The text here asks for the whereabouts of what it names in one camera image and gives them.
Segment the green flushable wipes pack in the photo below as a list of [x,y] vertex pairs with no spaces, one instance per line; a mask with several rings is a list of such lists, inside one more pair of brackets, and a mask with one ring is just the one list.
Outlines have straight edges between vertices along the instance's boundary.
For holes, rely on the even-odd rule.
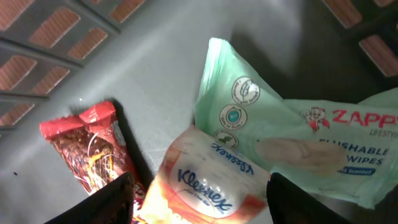
[[307,192],[374,208],[397,186],[397,90],[357,104],[282,98],[212,38],[194,107],[202,131]]

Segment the orange Kleenex tissue pack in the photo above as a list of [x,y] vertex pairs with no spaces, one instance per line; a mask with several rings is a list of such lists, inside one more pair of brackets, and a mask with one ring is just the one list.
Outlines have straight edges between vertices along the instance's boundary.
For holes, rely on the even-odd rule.
[[269,173],[192,126],[167,149],[142,223],[247,223],[266,207]]

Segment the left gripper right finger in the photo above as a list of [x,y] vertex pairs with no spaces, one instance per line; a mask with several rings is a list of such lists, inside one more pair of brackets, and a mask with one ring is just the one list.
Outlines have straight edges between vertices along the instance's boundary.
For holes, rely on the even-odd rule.
[[280,173],[273,173],[266,189],[274,224],[350,224]]

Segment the red chocolate bar wrapper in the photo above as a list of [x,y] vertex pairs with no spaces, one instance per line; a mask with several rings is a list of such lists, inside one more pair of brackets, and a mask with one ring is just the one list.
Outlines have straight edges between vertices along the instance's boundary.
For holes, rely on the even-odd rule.
[[41,122],[39,129],[89,195],[125,172],[132,173],[132,222],[145,222],[139,214],[147,190],[129,155],[112,102],[103,101],[78,115]]

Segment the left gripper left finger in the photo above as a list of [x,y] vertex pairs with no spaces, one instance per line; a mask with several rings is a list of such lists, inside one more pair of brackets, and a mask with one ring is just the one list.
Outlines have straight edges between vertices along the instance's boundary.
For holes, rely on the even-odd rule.
[[125,172],[45,224],[131,224],[133,200],[134,176]]

